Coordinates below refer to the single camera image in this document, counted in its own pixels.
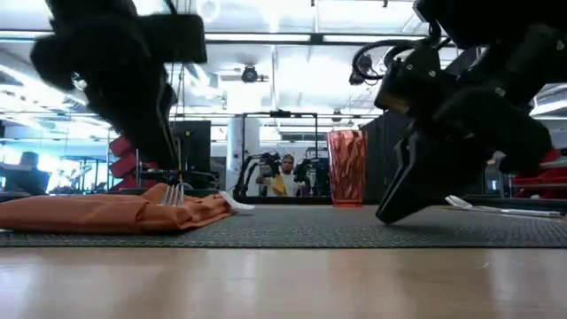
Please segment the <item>ceiling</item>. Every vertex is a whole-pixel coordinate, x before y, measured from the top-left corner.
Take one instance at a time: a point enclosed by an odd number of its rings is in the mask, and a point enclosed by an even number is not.
[[[32,36],[27,41],[13,41],[0,36],[0,65],[17,65],[22,74],[34,79],[35,71],[29,63],[29,52],[33,46],[33,41],[30,39],[33,40],[33,32],[50,31],[49,9],[44,0],[0,0],[0,2],[3,7],[0,11],[0,33],[24,31]],[[211,38],[213,35],[216,38],[224,36],[222,33],[410,36],[424,35],[427,31],[427,25],[421,23],[413,12],[413,1],[391,0],[387,8],[383,8],[381,0],[316,0],[315,7],[311,6],[309,0],[174,0],[173,2],[180,12],[191,11],[201,14],[206,23],[206,33],[211,35]],[[140,14],[168,12],[161,0],[135,0],[134,3]],[[168,71],[173,71],[175,75],[183,72],[185,77],[185,99],[180,107],[174,108],[174,112],[192,115],[232,114],[284,109],[293,112],[331,114],[340,110],[342,114],[365,115],[365,119],[353,120],[354,124],[362,124],[381,112],[373,106],[377,85],[348,84],[351,60],[358,49],[359,46],[351,45],[349,41],[341,45],[209,41],[206,47],[208,63],[200,67],[205,73],[216,75],[220,81],[214,85],[211,82],[203,82],[202,78],[190,81],[189,72],[181,66],[168,67]],[[372,51],[372,59],[377,69],[385,52],[386,49]],[[442,64],[448,65],[458,53],[455,48],[441,50],[439,54]],[[268,81],[242,83],[239,76],[246,65],[254,65],[259,74],[266,75]],[[181,92],[178,76],[173,78],[172,86],[180,88]],[[66,103],[63,111],[87,112],[87,108],[81,109],[77,105],[69,104],[69,98],[73,98],[74,101],[81,100],[80,95],[75,93],[61,98],[59,103]],[[53,110],[61,109],[61,106],[53,105],[44,108],[44,111],[55,112]],[[21,106],[13,108],[14,112],[21,110]],[[552,112],[561,114],[561,110]],[[45,115],[42,117],[43,121],[49,120]],[[36,117],[28,115],[28,118],[33,120]],[[203,115],[203,118],[212,120],[219,127],[225,125],[227,121],[206,115]],[[78,120],[70,121],[83,121],[81,117],[73,119]],[[271,125],[274,120],[265,119],[262,122]],[[320,124],[328,127],[337,125],[330,119],[321,119]],[[313,124],[300,123],[297,120],[278,120],[276,125],[304,129],[307,132],[310,128],[301,127]],[[100,131],[97,129],[93,132],[98,135]]]

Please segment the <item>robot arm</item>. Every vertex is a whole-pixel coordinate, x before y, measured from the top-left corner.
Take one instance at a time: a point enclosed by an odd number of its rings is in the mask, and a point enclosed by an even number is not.
[[[192,14],[140,17],[131,0],[47,0],[54,35],[31,53],[42,79],[87,83],[88,108],[110,121],[149,160],[177,168],[168,126],[176,102],[166,63],[206,62],[203,21]]]
[[[360,77],[382,80],[375,106],[413,120],[396,146],[399,168],[377,211],[385,223],[466,186],[495,151],[507,155],[501,170],[537,169],[553,146],[547,129],[529,116],[528,104],[544,84],[567,78],[565,23],[518,13],[515,25],[502,27],[492,17],[505,12],[485,14],[482,4],[459,0],[418,0],[415,9],[430,24],[429,37],[371,43],[353,58]],[[449,35],[444,41],[440,27]],[[438,54],[449,38],[461,49],[485,52],[469,69],[450,74],[441,70]],[[364,73],[358,59],[380,46],[392,46],[384,57],[386,73]],[[397,58],[408,50],[405,59]]]

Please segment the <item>wooden table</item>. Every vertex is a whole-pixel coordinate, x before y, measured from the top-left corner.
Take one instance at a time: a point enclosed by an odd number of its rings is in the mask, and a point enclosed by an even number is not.
[[[566,318],[562,250],[0,249],[0,318]]]

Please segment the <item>red cup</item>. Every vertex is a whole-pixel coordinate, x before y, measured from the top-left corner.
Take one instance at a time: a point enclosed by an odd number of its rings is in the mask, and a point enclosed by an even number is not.
[[[331,131],[327,144],[333,206],[362,206],[367,151],[364,133],[354,129]]]

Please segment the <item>fork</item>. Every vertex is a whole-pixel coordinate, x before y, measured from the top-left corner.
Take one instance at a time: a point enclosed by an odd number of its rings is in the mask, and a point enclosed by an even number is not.
[[[185,187],[183,183],[178,183],[177,186],[167,186],[166,194],[163,196],[160,206],[183,206],[185,200]]]

